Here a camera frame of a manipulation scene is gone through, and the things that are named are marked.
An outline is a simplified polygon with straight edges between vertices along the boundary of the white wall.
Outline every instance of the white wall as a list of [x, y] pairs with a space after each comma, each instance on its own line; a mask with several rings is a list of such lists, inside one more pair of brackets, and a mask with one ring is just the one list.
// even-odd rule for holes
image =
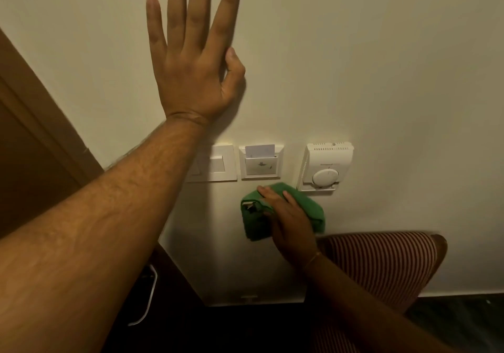
[[[144, 0], [2, 0], [0, 25], [103, 166], [161, 122]], [[339, 191], [316, 197], [328, 233], [439, 231], [427, 293], [502, 290], [503, 39], [503, 0], [242, 0], [247, 90], [218, 140], [285, 144], [287, 183], [307, 142], [353, 142]], [[272, 241], [245, 238], [256, 184], [185, 187], [161, 236], [209, 304], [302, 295]]]

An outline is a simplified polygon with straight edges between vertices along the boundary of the thermostat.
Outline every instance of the thermostat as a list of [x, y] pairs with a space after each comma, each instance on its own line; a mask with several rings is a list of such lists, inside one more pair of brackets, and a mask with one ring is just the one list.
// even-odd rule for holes
[[335, 191], [353, 157], [350, 142], [309, 143], [304, 151], [299, 191]]

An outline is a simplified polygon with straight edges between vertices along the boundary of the white cable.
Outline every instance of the white cable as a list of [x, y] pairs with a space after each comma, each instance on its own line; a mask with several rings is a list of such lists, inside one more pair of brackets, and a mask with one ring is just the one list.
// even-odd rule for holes
[[154, 295], [154, 288], [156, 287], [157, 272], [154, 269], [154, 266], [152, 264], [149, 265], [149, 268], [151, 269], [152, 272], [154, 272], [154, 282], [152, 283], [151, 295], [149, 297], [149, 302], [147, 303], [147, 309], [145, 310], [145, 313], [141, 319], [139, 319], [138, 321], [129, 323], [128, 326], [140, 324], [142, 322], [142, 320], [145, 318], [145, 316], [147, 316], [147, 313], [149, 312], [149, 308], [151, 307], [152, 296]]

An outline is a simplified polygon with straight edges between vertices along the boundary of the hand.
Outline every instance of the hand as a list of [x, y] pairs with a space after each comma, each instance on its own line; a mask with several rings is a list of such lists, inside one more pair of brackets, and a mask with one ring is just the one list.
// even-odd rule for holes
[[268, 215], [275, 246], [289, 263], [302, 270], [318, 252], [308, 217], [287, 191], [283, 192], [285, 199], [270, 187], [259, 186], [257, 191], [276, 212]]
[[[238, 95], [245, 67], [228, 48], [239, 0], [221, 0], [210, 32], [210, 0], [168, 0], [167, 41], [159, 0], [147, 0], [147, 30], [154, 76], [166, 117], [207, 125]], [[225, 53], [226, 78], [219, 69]]]

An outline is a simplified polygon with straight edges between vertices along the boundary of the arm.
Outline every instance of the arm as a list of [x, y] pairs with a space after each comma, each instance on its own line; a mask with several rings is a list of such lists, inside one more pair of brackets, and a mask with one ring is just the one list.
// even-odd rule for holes
[[[235, 98], [244, 68], [227, 49], [238, 0], [147, 0], [166, 122], [116, 166], [0, 240], [0, 350], [100, 350], [151, 254], [205, 129]], [[219, 80], [223, 55], [228, 67]]]
[[453, 353], [454, 351], [381, 303], [317, 249], [308, 218], [286, 191], [284, 200], [270, 188], [258, 191], [273, 206], [275, 245], [306, 280], [329, 300], [353, 341], [364, 351]]

